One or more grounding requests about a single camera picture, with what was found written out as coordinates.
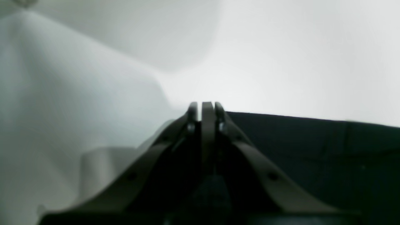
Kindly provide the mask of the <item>left gripper left finger view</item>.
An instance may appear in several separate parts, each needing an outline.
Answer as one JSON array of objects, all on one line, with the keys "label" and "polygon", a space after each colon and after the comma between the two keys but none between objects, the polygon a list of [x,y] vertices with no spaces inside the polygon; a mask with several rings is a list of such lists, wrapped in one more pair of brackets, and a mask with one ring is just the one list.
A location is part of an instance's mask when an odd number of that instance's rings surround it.
[{"label": "left gripper left finger view", "polygon": [[146,151],[131,163],[121,175],[100,192],[66,210],[46,213],[41,225],[61,225],[72,217],[71,223],[123,212],[145,189],[160,157],[180,140],[195,133],[198,105],[192,102],[183,116],[164,128]]}]

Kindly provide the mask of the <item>left gripper right finger view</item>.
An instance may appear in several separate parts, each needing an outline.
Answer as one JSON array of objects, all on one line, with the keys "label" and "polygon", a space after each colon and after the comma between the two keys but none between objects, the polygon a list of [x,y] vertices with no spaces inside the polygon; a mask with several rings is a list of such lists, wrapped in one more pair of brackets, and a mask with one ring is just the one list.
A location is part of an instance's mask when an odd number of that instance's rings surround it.
[{"label": "left gripper right finger view", "polygon": [[218,163],[232,199],[229,225],[358,225],[358,212],[321,201],[263,155],[215,103]]}]

